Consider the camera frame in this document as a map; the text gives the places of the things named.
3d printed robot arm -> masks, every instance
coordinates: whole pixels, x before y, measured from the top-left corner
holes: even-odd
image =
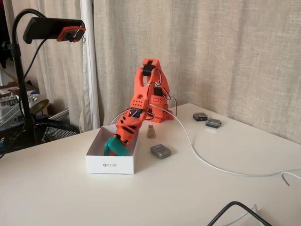
[[[146,84],[143,83],[144,76],[146,76]],[[158,123],[174,119],[168,113],[150,106],[153,104],[168,110],[169,87],[158,60],[144,59],[143,67],[137,68],[134,89],[134,96],[129,105],[130,110],[121,115],[117,121],[116,134],[106,142],[104,155],[127,156],[126,146],[131,143],[147,117]]]

table surface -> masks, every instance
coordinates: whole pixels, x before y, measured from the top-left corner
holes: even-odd
[[[196,122],[195,112],[220,119],[222,126]],[[249,174],[301,167],[301,145],[294,142],[192,104],[179,106],[178,118],[197,152],[216,166]],[[206,226],[230,201],[257,204],[273,226],[300,225],[301,181],[287,175],[288,187],[280,175],[246,178],[217,171],[195,157],[176,120],[153,123],[155,139],[146,138],[148,124],[139,132],[134,175],[86,173],[85,155],[98,130],[5,155],[0,225]],[[150,153],[160,143],[172,150],[170,157]],[[233,207],[216,225],[243,212]],[[233,225],[255,225],[252,220]]]

teal object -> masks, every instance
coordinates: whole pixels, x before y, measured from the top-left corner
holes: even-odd
[[[127,148],[115,137],[111,137],[104,144],[104,156],[109,156],[111,150],[117,156],[128,156]]]

small gray box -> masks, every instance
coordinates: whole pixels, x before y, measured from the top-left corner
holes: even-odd
[[[222,124],[221,120],[218,119],[208,119],[208,121],[205,122],[206,126],[213,127],[213,128],[219,128]]]
[[[150,152],[159,159],[164,159],[171,155],[171,150],[161,144],[151,147]]]
[[[208,120],[208,116],[202,112],[193,113],[193,118],[196,121],[207,121]]]

small figurine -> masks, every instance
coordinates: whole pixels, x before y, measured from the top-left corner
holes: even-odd
[[[153,125],[149,125],[149,128],[147,129],[146,137],[150,139],[156,137],[156,132]]]

